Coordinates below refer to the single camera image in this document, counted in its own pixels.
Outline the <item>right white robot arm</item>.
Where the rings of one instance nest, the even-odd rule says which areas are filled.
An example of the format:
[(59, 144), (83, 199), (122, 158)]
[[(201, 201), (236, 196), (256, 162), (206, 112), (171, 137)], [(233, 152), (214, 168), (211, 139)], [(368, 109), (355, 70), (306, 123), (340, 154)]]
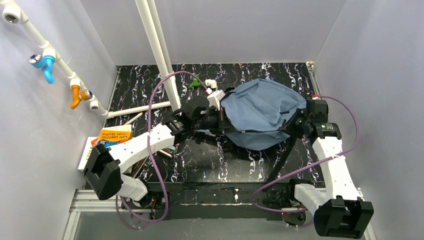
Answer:
[(325, 100), (306, 102), (295, 114), (297, 136), (306, 136), (320, 163), (325, 192), (319, 192), (309, 181), (291, 179), (290, 196), (313, 216), (316, 233), (321, 237), (360, 239), (374, 214), (370, 201), (365, 201), (355, 187), (342, 148), (342, 135), (336, 123), (328, 121)]

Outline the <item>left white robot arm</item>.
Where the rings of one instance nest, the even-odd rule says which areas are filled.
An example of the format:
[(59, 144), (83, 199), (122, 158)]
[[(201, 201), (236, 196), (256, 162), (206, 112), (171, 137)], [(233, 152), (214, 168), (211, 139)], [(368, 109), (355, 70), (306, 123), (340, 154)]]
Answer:
[(134, 164), (159, 150), (179, 144), (200, 130), (223, 135), (232, 129), (223, 107), (180, 108), (151, 130), (120, 144), (94, 146), (82, 174), (101, 201), (114, 196), (140, 201), (148, 193), (138, 178), (124, 174)]

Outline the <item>blue student backpack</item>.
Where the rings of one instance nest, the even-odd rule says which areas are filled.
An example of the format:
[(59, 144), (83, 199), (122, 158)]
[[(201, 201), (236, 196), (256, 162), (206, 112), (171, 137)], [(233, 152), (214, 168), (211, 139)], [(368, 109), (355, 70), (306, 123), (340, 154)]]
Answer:
[[(192, 102), (197, 107), (209, 107), (207, 97), (196, 96)], [(306, 103), (298, 92), (267, 79), (255, 79), (225, 92), (220, 106), (232, 128), (221, 135), (227, 141), (223, 152), (233, 160), (265, 154), (274, 157), (274, 163), (284, 164), (297, 140), (282, 128)]]

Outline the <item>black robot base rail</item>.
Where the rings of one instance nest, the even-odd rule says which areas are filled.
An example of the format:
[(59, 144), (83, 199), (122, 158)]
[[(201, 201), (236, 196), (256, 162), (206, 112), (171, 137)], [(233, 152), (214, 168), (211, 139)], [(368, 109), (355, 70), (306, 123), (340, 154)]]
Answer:
[[(298, 210), (301, 204), (289, 193), (288, 183), (277, 183), (253, 197), (261, 182), (167, 182), (169, 208), (166, 220), (265, 219), (281, 221), (281, 210)], [(257, 203), (277, 212), (252, 205)]]

